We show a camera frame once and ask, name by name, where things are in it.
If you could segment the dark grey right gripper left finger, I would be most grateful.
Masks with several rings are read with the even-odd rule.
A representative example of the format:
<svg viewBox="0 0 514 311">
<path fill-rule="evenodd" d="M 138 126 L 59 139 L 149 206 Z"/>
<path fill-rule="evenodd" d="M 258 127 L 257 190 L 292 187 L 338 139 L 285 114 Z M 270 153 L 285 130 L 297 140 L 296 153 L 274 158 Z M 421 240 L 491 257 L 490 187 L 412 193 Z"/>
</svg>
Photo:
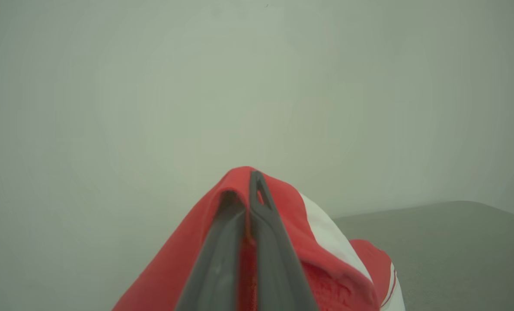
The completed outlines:
<svg viewBox="0 0 514 311">
<path fill-rule="evenodd" d="M 233 191 L 220 197 L 217 212 L 176 311 L 235 311 L 237 309 L 241 245 L 246 207 Z"/>
</svg>

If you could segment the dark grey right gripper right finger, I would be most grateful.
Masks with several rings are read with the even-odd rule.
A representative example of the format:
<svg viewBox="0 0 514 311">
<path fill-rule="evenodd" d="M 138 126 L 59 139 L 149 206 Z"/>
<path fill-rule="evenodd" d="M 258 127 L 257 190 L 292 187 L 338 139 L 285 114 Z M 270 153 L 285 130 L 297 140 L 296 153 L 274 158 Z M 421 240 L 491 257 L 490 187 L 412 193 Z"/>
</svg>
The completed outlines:
<svg viewBox="0 0 514 311">
<path fill-rule="evenodd" d="M 259 311 L 318 311 L 264 175 L 252 171 L 249 218 L 256 243 Z"/>
</svg>

